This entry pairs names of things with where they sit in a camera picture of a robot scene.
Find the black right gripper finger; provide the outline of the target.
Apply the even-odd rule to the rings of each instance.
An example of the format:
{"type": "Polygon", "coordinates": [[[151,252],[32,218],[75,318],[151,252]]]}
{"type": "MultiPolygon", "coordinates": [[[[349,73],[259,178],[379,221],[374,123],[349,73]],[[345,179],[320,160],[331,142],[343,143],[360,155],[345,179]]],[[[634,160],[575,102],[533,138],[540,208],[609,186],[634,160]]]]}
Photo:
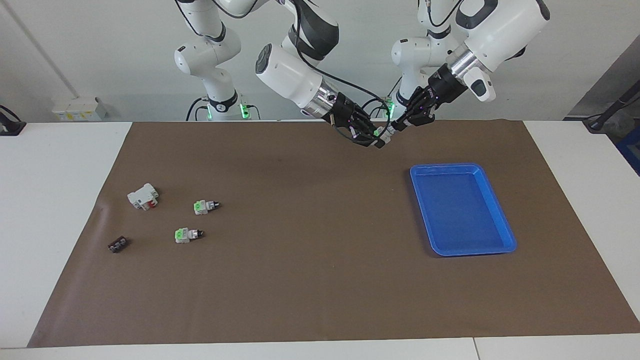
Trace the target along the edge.
{"type": "Polygon", "coordinates": [[[382,149],[387,144],[387,141],[386,141],[387,132],[383,130],[378,130],[378,132],[379,132],[379,137],[377,139],[358,139],[358,131],[350,130],[347,138],[349,139],[350,142],[359,146],[363,146],[363,147],[373,146],[377,149],[382,149]]]}
{"type": "Polygon", "coordinates": [[[358,112],[358,139],[375,140],[379,138],[378,127],[366,112],[358,112]]]}

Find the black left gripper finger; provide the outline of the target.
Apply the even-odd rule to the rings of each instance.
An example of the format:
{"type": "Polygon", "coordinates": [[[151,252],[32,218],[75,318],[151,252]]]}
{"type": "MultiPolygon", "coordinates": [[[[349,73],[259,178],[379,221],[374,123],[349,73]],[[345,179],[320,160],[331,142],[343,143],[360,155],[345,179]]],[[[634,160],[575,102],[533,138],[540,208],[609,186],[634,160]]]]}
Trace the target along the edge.
{"type": "Polygon", "coordinates": [[[414,109],[410,114],[410,125],[423,126],[435,121],[434,107],[414,109]]]}
{"type": "Polygon", "coordinates": [[[405,112],[398,117],[398,119],[392,122],[392,128],[398,132],[402,132],[404,129],[407,129],[407,127],[412,126],[410,124],[410,115],[412,114],[412,111],[430,106],[431,89],[416,88],[407,102],[405,112]]]}

